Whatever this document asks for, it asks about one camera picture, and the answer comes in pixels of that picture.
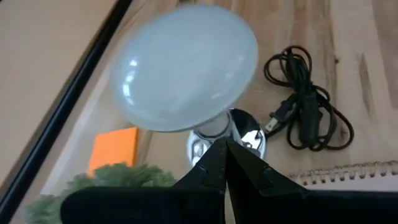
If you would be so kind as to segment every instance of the light bulb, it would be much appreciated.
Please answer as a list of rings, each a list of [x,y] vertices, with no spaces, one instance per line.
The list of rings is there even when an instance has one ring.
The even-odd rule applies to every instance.
[[[257,42],[250,27],[218,6],[183,6],[129,33],[111,83],[128,120],[181,131],[227,110],[250,84]]]

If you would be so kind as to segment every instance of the green plant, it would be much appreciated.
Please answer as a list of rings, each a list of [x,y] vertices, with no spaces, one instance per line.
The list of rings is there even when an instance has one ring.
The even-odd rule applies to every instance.
[[[38,200],[26,206],[25,221],[28,224],[61,224],[60,207],[63,200],[86,187],[169,187],[174,183],[176,180],[170,172],[164,172],[156,166],[144,164],[128,167],[124,163],[106,165],[96,169],[93,177],[76,175],[58,196],[41,195]]]

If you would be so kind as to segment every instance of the chrome lamp base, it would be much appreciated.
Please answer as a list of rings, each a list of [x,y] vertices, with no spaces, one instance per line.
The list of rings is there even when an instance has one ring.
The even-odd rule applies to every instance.
[[[261,159],[266,154],[267,139],[260,124],[249,113],[231,108],[217,118],[190,131],[187,157],[194,166],[219,138],[232,137]]]

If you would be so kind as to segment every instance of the notebook spiral binding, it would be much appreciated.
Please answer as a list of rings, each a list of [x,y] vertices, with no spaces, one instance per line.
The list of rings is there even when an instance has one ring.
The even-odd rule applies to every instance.
[[[398,175],[398,161],[367,162],[345,166],[335,166],[331,169],[316,169],[299,174],[289,174],[287,177],[302,185],[324,184],[327,182],[342,182],[346,180],[373,178],[376,176]]]

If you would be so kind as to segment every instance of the power cord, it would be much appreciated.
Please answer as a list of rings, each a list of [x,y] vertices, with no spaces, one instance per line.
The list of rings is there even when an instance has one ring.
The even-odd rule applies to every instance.
[[[287,80],[281,81],[273,77],[269,65],[279,61],[280,68]],[[309,148],[311,151],[322,149],[340,150],[349,146],[354,139],[354,128],[348,119],[330,104],[330,95],[322,87],[311,82],[312,59],[305,48],[293,45],[284,49],[280,54],[272,56],[264,65],[264,76],[271,83],[292,88],[294,93],[284,100],[275,113],[271,113],[271,120],[266,126],[267,137],[271,137],[287,126],[287,142],[294,149]],[[322,119],[320,108],[329,114],[328,132],[319,136],[319,124]],[[348,128],[349,138],[341,146],[331,146],[329,142],[337,127],[337,118],[341,119]],[[298,139],[301,145],[293,144],[291,140],[293,125],[298,122]]]

